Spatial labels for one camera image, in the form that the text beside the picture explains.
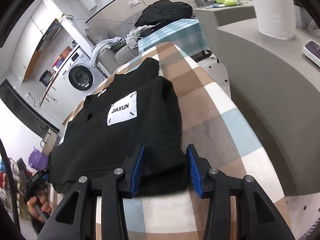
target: wall outlet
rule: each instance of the wall outlet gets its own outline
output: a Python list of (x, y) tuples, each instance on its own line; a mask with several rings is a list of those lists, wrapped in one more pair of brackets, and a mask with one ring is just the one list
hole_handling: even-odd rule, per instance
[(133, 6), (137, 5), (138, 3), (140, 3), (139, 0), (133, 0), (133, 1), (129, 2), (129, 5), (130, 5), (130, 7), (133, 7)]

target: washing machine door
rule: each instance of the washing machine door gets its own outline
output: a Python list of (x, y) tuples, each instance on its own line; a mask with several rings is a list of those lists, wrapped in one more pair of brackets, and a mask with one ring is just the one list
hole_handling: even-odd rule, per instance
[(84, 65), (76, 65), (69, 71), (71, 85), (81, 91), (89, 90), (93, 85), (93, 75)]

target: upper cabinet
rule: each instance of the upper cabinet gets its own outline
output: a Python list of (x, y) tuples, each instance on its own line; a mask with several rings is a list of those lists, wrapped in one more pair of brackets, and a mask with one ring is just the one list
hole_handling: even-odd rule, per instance
[(12, 72), (20, 82), (23, 81), (24, 74), (42, 36), (43, 34), (30, 18), (21, 34), (10, 65)]
[(41, 33), (44, 34), (54, 21), (55, 17), (52, 15), (52, 13), (50, 13), (44, 2), (41, 2), (31, 16), (31, 19), (33, 19)]

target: checkered tablecloth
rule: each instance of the checkered tablecloth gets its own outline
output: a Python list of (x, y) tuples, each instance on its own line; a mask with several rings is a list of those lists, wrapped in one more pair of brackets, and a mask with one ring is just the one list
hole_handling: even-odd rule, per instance
[(151, 47), (167, 41), (177, 45), (190, 57), (203, 50), (209, 50), (199, 21), (196, 19), (181, 19), (139, 40), (139, 53), (141, 54)]
[[(237, 178), (252, 175), (290, 224), (286, 200), (276, 172), (265, 149), (232, 100), (221, 87), (171, 42), (159, 44), (118, 68), (95, 91), (100, 93), (115, 74), (128, 73), (147, 57), (160, 62), (159, 75), (173, 84), (182, 116), (182, 150), (194, 144), (199, 155), (212, 167)], [(80, 111), (83, 102), (71, 113)], [(53, 188), (54, 208), (61, 196)], [(231, 237), (236, 239), (236, 205), (231, 198)], [(202, 240), (208, 212), (208, 199), (199, 199), (192, 188), (185, 192), (124, 199), (125, 219), (130, 240)], [(101, 198), (97, 200), (96, 239), (101, 239)]]

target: clothing tag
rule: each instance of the clothing tag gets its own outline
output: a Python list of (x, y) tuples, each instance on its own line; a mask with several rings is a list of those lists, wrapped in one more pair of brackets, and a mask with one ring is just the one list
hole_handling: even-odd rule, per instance
[(97, 97), (99, 97), (100, 95), (102, 95), (107, 89), (105, 88), (104, 90), (102, 90)]
[(107, 118), (107, 125), (128, 121), (137, 117), (137, 92), (132, 92), (119, 101), (116, 101), (110, 108)]

